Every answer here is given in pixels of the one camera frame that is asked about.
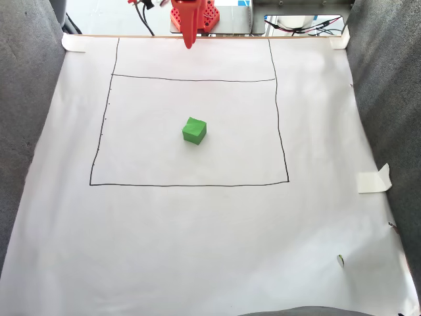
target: black cable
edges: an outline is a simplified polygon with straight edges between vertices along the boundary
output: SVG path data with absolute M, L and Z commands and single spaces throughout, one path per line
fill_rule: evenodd
M 152 32 L 151 28 L 149 27 L 149 25 L 147 25 L 147 23 L 145 22 L 145 20 L 142 18 L 142 15 L 140 14 L 139 8 L 137 7 L 137 3 L 134 3 L 134 7 L 136 8 L 137 14 L 140 17 L 140 20 L 142 21 L 142 23 L 146 26 L 146 28 L 149 30 L 149 32 L 151 33 L 152 36 L 155 36 L 155 34 Z
M 335 34 L 332 33 L 332 31 L 342 32 L 341 30 L 338 30 L 336 28 L 330 28 L 328 30 L 325 30 L 324 28 L 318 28 L 317 30 L 320 30 L 320 32 L 317 33 L 317 34 L 309 34 L 309 36 L 319 36 L 321 33 L 327 33 L 329 35 L 335 35 Z
M 266 23 L 268 23 L 269 25 L 271 25 L 273 28 L 275 28 L 275 29 L 277 29 L 277 30 L 281 30 L 281 31 L 284 31 L 284 32 L 290 32 L 290 33 L 295 32 L 295 33 L 297 33 L 297 34 L 304 34 L 304 33 L 306 33 L 306 32 L 305 32 L 306 30 L 310 30 L 310 29 L 312 29 L 312 30 L 317 30 L 317 29 L 320 29 L 320 28 L 325 28 L 325 27 L 327 27 L 328 25 L 330 25 L 330 23 L 331 23 L 332 21 L 337 21 L 337 20 L 339 20 L 339 19 L 340 19 L 340 17 L 339 17 L 339 18 L 332 18 L 332 19 L 330 19 L 330 20 L 324 21 L 324 22 L 319 23 L 319 24 L 317 24 L 317 25 L 310 26 L 310 27 L 308 27 L 308 28 L 284 28 L 284 27 L 281 27 L 281 26 L 279 26 L 279 25 L 277 25 L 277 24 L 273 24 L 273 23 L 271 23 L 271 22 L 269 22 L 269 21 L 267 21 L 267 20 L 265 20 L 265 22 L 266 22 Z
M 69 17 L 69 15 L 66 13 L 66 16 L 68 18 L 68 21 L 73 25 L 74 29 L 77 31 L 78 34 L 82 34 L 82 31 L 77 27 L 77 25 L 72 21 L 72 19 Z
M 143 14 L 143 19 L 145 20 L 145 23 L 147 24 L 147 21 L 146 21 L 146 16 L 145 16 L 145 8 L 146 8 L 146 5 L 145 5 L 145 3 L 143 4 L 143 9 L 142 9 L 142 14 Z

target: white paper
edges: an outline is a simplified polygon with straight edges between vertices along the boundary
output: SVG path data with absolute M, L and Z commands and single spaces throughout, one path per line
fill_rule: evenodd
M 361 172 L 358 174 L 358 193 L 384 192 L 392 187 L 389 177 L 389 164 L 378 172 Z
M 269 48 L 267 39 L 198 38 L 187 50 L 178 39 L 123 38 L 115 65 L 117 41 L 91 39 L 85 54 L 66 54 L 1 275 L 0 315 L 213 316 L 306 305 L 411 315 L 416 293 L 385 194 L 355 190 L 355 175 L 376 165 L 346 52 L 328 39 L 274 39 Z M 113 71 L 271 79 L 270 50 L 275 91 L 273 81 L 210 82 L 209 95 L 203 82 L 111 82 Z M 196 115 L 209 126 L 199 146 L 181 135 Z M 186 153 L 191 168 L 175 170 Z M 266 186 L 94 185 L 263 184 L 286 170 L 289 182 Z

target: black marker outline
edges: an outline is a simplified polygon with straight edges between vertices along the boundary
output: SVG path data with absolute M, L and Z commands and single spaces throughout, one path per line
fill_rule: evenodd
M 171 78 L 145 77 L 145 76 L 127 76 L 127 75 L 123 75 L 123 74 L 115 74 L 114 71 L 115 71 L 116 65 L 117 65 L 118 44 L 119 43 L 120 43 L 120 38 L 118 38 L 118 41 L 117 41 L 117 46 L 116 46 L 116 60 L 114 62 L 114 68 L 113 68 L 112 74 L 111 74 L 110 85 L 109 85 L 109 90 L 108 90 L 108 95 L 107 95 L 107 102 L 105 103 L 105 110 L 104 110 L 104 114 L 103 114 L 103 121 L 102 121 L 102 124 L 101 124 L 101 131 L 99 133 L 99 140 L 98 140 L 97 152 L 95 154 L 95 158 L 93 159 L 92 166 L 91 166 L 91 174 L 90 174 L 90 177 L 89 177 L 89 185 L 90 186 L 146 186 L 146 187 L 159 187 L 159 188 L 218 186 L 218 187 L 225 187 L 225 188 L 233 188 L 233 187 L 238 187 L 238 186 L 273 186 L 275 184 L 281 184 L 281 183 L 288 183 L 289 182 L 289 174 L 288 174 L 287 161 L 286 161 L 286 158 L 285 158 L 285 150 L 284 150 L 284 145 L 282 143 L 281 131 L 280 131 L 280 127 L 279 127 L 280 118 L 279 118 L 279 108 L 278 108 L 278 100 L 277 100 L 277 96 L 278 96 L 278 77 L 276 76 L 275 63 L 274 63 L 274 59 L 273 59 L 273 56 L 272 56 L 272 49 L 270 47 L 270 40 L 269 39 L 268 39 L 268 44 L 269 44 L 270 58 L 271 58 L 271 61 L 272 61 L 272 65 L 274 67 L 275 78 L 272 78 L 272 79 L 264 79 L 264 80 L 250 80 L 250 81 L 246 81 L 246 80 L 245 81 L 241 81 L 241 80 L 211 80 L 211 79 L 186 80 L 186 79 L 171 79 Z M 279 139 L 281 141 L 282 153 L 284 155 L 284 164 L 285 164 L 285 171 L 286 171 L 286 174 L 287 174 L 287 180 L 286 181 L 273 182 L 273 183 L 267 183 L 267 184 L 233 184 L 233 185 L 224 185 L 224 184 L 169 184 L 169 185 L 159 185 L 159 184 L 118 184 L 118 183 L 92 184 L 93 166 L 95 166 L 95 161 L 96 161 L 96 159 L 98 157 L 99 147 L 101 145 L 101 136 L 103 135 L 103 127 L 104 127 L 104 121 L 105 121 L 105 113 L 107 112 L 107 107 L 108 107 L 108 104 L 109 104 L 108 101 L 109 101 L 109 97 L 110 97 L 112 78 L 114 76 L 122 76 L 122 77 L 128 77 L 128 78 L 144 78 L 144 79 L 157 79 L 157 80 L 171 80 L 171 81 L 192 81 L 192 82 L 202 82 L 202 81 L 212 82 L 212 81 L 215 81 L 215 82 L 245 82 L 245 83 L 247 83 L 247 82 L 263 82 L 263 81 L 273 81 L 273 80 L 275 80 L 275 82 L 276 82 L 275 105 L 276 105 L 276 112 L 278 114 L 278 134 L 279 134 Z

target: gray carpet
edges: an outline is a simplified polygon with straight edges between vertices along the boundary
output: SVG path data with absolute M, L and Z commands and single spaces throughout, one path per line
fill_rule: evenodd
M 0 271 L 65 51 L 49 0 L 0 0 Z
M 421 298 L 421 1 L 357 0 L 347 48 L 357 106 Z

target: green cube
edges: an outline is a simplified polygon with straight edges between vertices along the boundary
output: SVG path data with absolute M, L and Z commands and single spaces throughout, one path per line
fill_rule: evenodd
M 183 128 L 183 138 L 188 142 L 199 145 L 206 135 L 206 122 L 189 118 L 187 124 Z

